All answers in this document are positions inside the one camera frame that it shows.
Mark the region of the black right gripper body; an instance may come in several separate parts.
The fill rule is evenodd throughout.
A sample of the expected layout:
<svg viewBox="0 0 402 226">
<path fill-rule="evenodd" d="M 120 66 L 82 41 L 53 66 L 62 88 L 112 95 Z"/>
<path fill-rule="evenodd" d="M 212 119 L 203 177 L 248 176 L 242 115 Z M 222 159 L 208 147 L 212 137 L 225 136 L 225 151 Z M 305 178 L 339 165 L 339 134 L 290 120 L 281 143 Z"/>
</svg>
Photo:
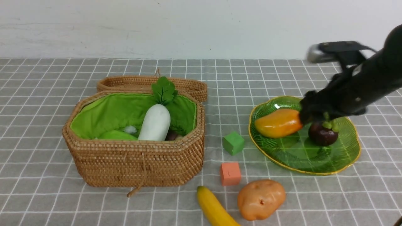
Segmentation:
<svg viewBox="0 0 402 226">
<path fill-rule="evenodd" d="M 320 91 L 308 91 L 300 101 L 301 110 L 299 118 L 302 124 L 325 121 L 325 113 L 328 113 L 329 120 L 365 114 L 367 107 L 346 111 L 336 106 L 336 102 L 340 100 L 340 95 L 336 94 L 336 91 L 338 88 L 347 84 L 351 78 L 352 73 L 336 73 L 324 89 Z"/>
</svg>

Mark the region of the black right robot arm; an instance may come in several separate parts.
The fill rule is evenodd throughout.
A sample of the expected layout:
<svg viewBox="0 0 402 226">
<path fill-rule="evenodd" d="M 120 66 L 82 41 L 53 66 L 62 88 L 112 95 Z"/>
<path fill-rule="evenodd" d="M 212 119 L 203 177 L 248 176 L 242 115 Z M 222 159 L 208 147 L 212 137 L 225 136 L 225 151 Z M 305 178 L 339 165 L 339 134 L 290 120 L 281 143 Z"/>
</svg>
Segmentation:
<svg viewBox="0 0 402 226">
<path fill-rule="evenodd" d="M 336 73 L 325 88 L 308 91 L 300 101 L 303 124 L 365 114 L 367 107 L 402 85 L 402 27 L 387 36 L 381 50 L 366 58 L 371 48 L 353 40 L 323 42 L 310 46 L 310 63 L 338 62 Z"/>
</svg>

